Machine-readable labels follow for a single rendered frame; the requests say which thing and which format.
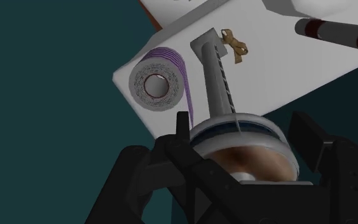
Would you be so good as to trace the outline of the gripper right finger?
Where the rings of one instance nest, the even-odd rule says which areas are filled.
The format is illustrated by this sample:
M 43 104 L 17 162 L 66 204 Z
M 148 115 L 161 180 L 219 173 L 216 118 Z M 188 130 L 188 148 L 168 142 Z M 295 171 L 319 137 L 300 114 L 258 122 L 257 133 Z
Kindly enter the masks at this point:
M 329 188 L 329 224 L 358 224 L 358 145 L 329 135 L 299 111 L 291 117 L 288 140 Z

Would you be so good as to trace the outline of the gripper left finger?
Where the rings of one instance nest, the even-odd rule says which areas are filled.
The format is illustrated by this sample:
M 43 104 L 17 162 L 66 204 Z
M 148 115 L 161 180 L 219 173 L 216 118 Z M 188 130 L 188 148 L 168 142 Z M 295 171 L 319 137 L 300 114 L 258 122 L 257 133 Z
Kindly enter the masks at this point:
M 241 185 L 189 143 L 189 114 L 177 113 L 176 133 L 159 137 L 153 150 L 122 149 L 85 224 L 144 224 L 155 190 L 168 188 L 189 224 L 244 224 L 236 193 Z

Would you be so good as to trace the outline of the grey pole with square end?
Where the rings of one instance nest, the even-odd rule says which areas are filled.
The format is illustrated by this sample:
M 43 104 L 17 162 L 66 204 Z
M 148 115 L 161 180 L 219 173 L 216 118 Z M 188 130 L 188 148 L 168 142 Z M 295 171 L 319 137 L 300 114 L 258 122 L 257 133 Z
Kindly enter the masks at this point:
M 209 121 L 215 122 L 227 114 L 234 115 L 236 111 L 221 62 L 221 57 L 228 52 L 216 30 L 209 29 L 194 39 L 190 47 L 203 66 Z

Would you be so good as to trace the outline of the toilet paper roll purple stripes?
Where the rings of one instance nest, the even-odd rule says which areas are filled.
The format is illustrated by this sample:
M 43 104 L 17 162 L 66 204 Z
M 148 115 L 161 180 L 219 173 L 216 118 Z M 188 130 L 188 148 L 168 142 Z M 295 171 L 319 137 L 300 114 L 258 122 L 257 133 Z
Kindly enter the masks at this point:
M 186 64 L 174 49 L 157 47 L 145 54 L 132 69 L 128 87 L 135 102 L 150 111 L 172 109 L 185 96 L 193 121 Z

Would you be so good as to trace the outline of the gold ribbon bow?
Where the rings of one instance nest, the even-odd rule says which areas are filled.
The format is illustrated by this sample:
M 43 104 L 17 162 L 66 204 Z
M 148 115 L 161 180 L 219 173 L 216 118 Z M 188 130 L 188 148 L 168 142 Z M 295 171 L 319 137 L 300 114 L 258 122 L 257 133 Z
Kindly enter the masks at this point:
M 230 29 L 221 29 L 221 35 L 221 42 L 224 45 L 229 45 L 233 49 L 235 63 L 241 63 L 242 57 L 249 52 L 247 45 L 234 37 L 233 32 Z

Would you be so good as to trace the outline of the white toilet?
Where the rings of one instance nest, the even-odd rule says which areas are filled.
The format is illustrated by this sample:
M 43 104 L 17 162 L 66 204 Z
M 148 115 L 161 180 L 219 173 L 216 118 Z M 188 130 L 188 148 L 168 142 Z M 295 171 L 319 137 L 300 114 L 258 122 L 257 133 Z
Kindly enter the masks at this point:
M 235 109 L 265 115 L 358 68 L 358 50 L 296 34 L 296 17 L 265 8 L 262 0 L 231 0 L 191 24 L 170 24 L 150 37 L 144 47 L 113 74 L 113 82 L 154 137 L 175 130 L 176 114 L 187 108 L 182 99 L 174 108 L 154 112 L 137 104 L 128 81 L 134 66 L 150 50 L 169 47 L 184 59 L 188 75 L 193 122 L 209 117 L 203 67 L 190 43 L 211 28 L 230 29 L 249 52 L 239 64 L 233 52 L 222 58 Z

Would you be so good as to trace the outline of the white panel with orange edge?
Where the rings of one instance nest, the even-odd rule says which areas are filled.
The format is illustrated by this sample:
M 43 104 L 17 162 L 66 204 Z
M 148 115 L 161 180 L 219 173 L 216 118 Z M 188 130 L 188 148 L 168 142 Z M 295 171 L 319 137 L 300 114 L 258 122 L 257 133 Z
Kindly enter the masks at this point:
M 210 13 L 231 0 L 138 0 L 158 31 L 170 24 L 202 22 Z

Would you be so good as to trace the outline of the grey cylinder dark red bands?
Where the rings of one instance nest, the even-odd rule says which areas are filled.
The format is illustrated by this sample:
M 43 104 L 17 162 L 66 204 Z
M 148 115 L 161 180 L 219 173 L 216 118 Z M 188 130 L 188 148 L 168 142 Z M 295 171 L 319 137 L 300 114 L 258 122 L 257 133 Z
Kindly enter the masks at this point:
M 358 25 L 302 18 L 294 26 L 296 34 L 358 49 Z

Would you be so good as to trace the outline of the white rounded object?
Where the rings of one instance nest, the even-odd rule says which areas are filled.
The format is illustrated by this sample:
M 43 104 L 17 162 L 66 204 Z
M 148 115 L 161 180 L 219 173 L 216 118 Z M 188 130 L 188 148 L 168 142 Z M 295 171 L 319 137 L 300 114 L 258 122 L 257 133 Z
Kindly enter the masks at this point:
M 324 18 L 345 11 L 352 0 L 262 0 L 265 8 L 291 17 Z

